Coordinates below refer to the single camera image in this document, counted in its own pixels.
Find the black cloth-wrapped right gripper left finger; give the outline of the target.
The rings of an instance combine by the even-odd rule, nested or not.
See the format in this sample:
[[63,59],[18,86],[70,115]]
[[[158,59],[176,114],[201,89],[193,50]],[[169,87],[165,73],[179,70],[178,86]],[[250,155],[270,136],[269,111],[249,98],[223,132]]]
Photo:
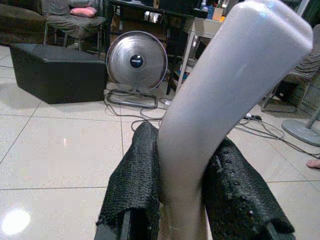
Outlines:
[[158,240],[160,168],[158,129],[147,121],[111,174],[96,222],[95,240]]

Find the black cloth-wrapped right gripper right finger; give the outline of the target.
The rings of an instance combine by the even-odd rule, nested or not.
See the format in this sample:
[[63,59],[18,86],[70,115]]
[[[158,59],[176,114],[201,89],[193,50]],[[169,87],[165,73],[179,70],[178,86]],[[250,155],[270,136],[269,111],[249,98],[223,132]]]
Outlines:
[[229,138],[209,160],[202,199],[213,240],[296,240],[267,183]]

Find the grey plastic broom handle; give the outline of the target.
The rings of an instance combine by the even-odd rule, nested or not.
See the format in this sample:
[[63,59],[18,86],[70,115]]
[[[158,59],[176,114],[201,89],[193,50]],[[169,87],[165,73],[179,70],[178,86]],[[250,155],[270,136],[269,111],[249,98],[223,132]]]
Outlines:
[[210,158],[312,48],[311,25],[280,0],[245,0],[231,8],[159,128],[169,240],[207,240],[201,180]]

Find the round silver floor fan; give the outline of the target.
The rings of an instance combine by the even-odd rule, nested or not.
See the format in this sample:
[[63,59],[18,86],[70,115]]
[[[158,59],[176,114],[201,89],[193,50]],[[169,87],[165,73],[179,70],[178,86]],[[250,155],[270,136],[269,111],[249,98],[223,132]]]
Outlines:
[[128,31],[118,36],[106,54],[109,79],[117,85],[106,95],[112,104],[155,109],[158,99],[150,91],[165,79],[168,57],[163,44],[145,31]]

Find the grey round fan stand base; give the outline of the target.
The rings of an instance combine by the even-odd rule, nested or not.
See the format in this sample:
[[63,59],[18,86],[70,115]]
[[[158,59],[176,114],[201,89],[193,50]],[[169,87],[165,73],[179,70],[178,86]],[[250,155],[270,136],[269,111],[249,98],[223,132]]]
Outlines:
[[282,122],[281,127],[296,139],[320,147],[320,131],[313,127],[307,127],[306,123],[295,119],[287,119]]

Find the black box ottoman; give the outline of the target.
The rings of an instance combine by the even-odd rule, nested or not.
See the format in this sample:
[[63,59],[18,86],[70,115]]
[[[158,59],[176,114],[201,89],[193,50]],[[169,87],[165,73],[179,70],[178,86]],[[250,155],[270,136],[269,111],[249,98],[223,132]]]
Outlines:
[[54,45],[10,45],[17,86],[47,104],[104,99],[106,64],[97,55]]

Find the white metal shelf table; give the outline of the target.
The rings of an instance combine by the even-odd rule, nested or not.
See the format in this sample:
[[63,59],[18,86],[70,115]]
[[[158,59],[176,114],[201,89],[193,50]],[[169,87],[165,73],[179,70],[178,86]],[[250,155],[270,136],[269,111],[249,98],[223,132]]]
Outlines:
[[192,49],[194,37],[197,36],[197,37],[212,39],[217,33],[217,31],[219,30],[222,23],[223,22],[219,20],[198,18],[198,17],[188,19],[186,21],[183,30],[184,32],[188,33],[188,38],[187,38],[186,46],[184,49],[180,75],[178,78],[177,87],[175,91],[176,93],[179,91],[183,82],[183,76],[189,60],[189,55]]

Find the grey metal-frame chair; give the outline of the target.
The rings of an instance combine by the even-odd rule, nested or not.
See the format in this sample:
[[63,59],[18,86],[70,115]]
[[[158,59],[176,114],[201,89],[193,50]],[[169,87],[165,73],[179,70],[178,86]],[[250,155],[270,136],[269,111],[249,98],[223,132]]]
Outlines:
[[97,54],[99,56],[101,53],[102,29],[105,21],[106,19],[102,16],[88,18],[71,14],[49,15],[46,17],[43,44],[47,44],[49,27],[53,27],[55,30],[60,30],[64,33],[64,47],[67,46],[69,36],[78,39],[80,51],[82,50],[82,39],[97,34]]

